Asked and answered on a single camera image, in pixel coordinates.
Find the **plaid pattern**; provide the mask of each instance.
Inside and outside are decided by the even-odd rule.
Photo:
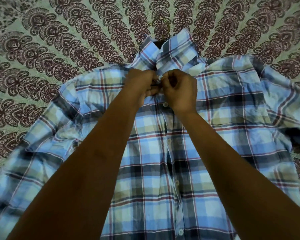
[[[60,88],[0,170],[0,238],[96,125],[130,68],[194,76],[200,115],[300,204],[288,137],[300,143],[300,88],[249,55],[199,57],[184,29],[160,50],[148,37],[132,64],[94,69]],[[233,239],[211,178],[164,101],[162,94],[148,97],[136,114],[101,239]]]

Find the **gold metal hook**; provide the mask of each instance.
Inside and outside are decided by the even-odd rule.
[[[168,31],[166,33],[164,33],[163,35],[161,35],[162,39],[164,40],[164,36],[166,36],[168,33],[170,33],[170,24],[169,24],[168,20],[166,20],[163,17],[157,17],[157,18],[153,19],[151,23],[148,23],[148,26],[153,26],[154,27],[154,23],[158,19],[163,20],[167,24],[167,26],[168,26]]]

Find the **patterned bedsheet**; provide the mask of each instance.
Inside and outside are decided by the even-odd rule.
[[[300,85],[300,0],[0,0],[0,167],[60,84],[188,28],[202,56],[254,54]],[[293,152],[300,178],[300,146]]]

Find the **person's right hand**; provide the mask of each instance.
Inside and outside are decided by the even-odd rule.
[[[177,116],[196,113],[197,80],[189,74],[174,69],[161,79],[163,93]]]

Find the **button-up shirt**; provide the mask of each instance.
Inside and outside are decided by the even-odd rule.
[[[184,29],[161,49],[147,38],[131,64],[94,69],[60,88],[0,170],[0,238],[96,125],[130,68],[156,68],[159,76],[180,69],[194,76],[198,113],[300,204],[290,155],[291,137],[300,143],[300,88],[249,55],[200,57]],[[232,239],[235,234],[186,129],[163,94],[147,97],[123,154],[101,239]]]

